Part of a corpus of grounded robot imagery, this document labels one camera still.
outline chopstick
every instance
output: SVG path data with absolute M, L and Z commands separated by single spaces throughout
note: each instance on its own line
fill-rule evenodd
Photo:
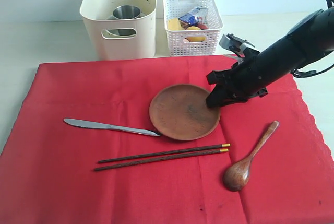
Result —
M 147 157 L 159 156 L 159 155 L 179 154 L 179 153 L 182 153 L 182 152 L 193 152 L 193 151 L 217 149 L 217 148 L 229 147 L 229 146 L 230 146 L 230 144 L 226 143 L 226 144 L 184 148 L 184 149 L 177 149 L 177 150 L 163 151 L 163 152 L 153 152 L 153 153 L 144 154 L 144 155 L 133 155 L 133 156 L 127 156 L 127 157 L 121 157 L 121 158 L 108 159 L 108 160 L 100 160 L 100 161 L 98 161 L 98 164 L 114 162 L 114 161 L 122 161 L 122 160 L 132 160 L 132 159 L 138 159 L 138 158 L 147 158 Z
M 101 170 L 106 170 L 106 169 L 128 167 L 128 166 L 134 166 L 134 165 L 145 164 L 145 163 L 152 163 L 152 162 L 158 162 L 158 161 L 164 161 L 164 160 L 174 160 L 174 159 L 201 156 L 201 155 L 220 154 L 222 152 L 227 152 L 227 151 L 229 151 L 227 148 L 222 148 L 222 149 L 215 149 L 215 150 L 190 152 L 188 154 L 169 155 L 169 156 L 165 156 L 165 157 L 152 158 L 152 159 L 139 160 L 139 161 L 132 161 L 132 162 L 127 162 L 127 163 L 122 163 L 122 164 L 116 164 L 116 165 L 111 165 L 111 166 L 94 168 L 94 171 L 101 171 Z

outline butter knife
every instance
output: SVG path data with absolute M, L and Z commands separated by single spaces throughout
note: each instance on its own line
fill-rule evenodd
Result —
M 64 118 L 64 122 L 72 126 L 78 126 L 78 127 L 83 127 L 83 128 L 108 129 L 108 130 L 130 132 L 130 133 L 135 133 L 135 134 L 144 134 L 144 135 L 158 136 L 158 137 L 160 136 L 158 132 L 154 132 L 150 130 L 132 128 L 132 127 L 126 127 L 126 126 L 116 126 L 116 125 L 105 124 L 105 123 L 94 122 L 94 121 L 84 121 L 84 120 Z

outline wooden plate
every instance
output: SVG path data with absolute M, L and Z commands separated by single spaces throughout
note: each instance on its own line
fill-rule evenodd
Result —
M 217 127 L 220 119 L 220 108 L 206 106 L 208 95 L 208 91 L 194 85 L 167 87 L 151 101 L 151 122 L 161 134 L 172 139 L 202 138 Z

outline white table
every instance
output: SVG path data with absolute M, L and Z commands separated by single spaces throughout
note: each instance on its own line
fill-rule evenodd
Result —
M 262 51 L 284 36 L 308 14 L 222 16 L 223 32 L 247 39 Z M 2 151 L 40 63 L 96 61 L 98 57 L 82 21 L 5 23 L 0 26 L 0 151 Z M 218 47 L 216 54 L 223 53 L 231 52 Z M 157 19 L 156 57 L 168 57 L 168 55 L 163 20 Z M 334 61 L 333 55 L 312 64 L 305 70 L 311 68 L 322 70 L 328 67 Z M 311 78 L 296 79 L 296 82 L 333 156 L 334 70 Z

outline white plastic bin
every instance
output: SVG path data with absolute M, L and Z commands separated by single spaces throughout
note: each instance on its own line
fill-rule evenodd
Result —
M 168 29 L 170 19 L 179 18 L 198 5 L 208 8 L 207 23 L 209 29 L 200 31 L 172 31 Z M 211 55 L 215 53 L 223 22 L 214 0 L 163 0 L 163 7 L 164 26 L 171 56 Z M 186 43 L 183 40 L 187 37 L 205 37 L 205 41 Z
M 155 55 L 156 3 L 156 0 L 82 0 L 80 14 L 101 60 L 131 60 Z M 137 6 L 142 14 L 136 19 L 107 20 L 121 5 Z M 128 28 L 135 34 L 109 33 L 111 29 Z

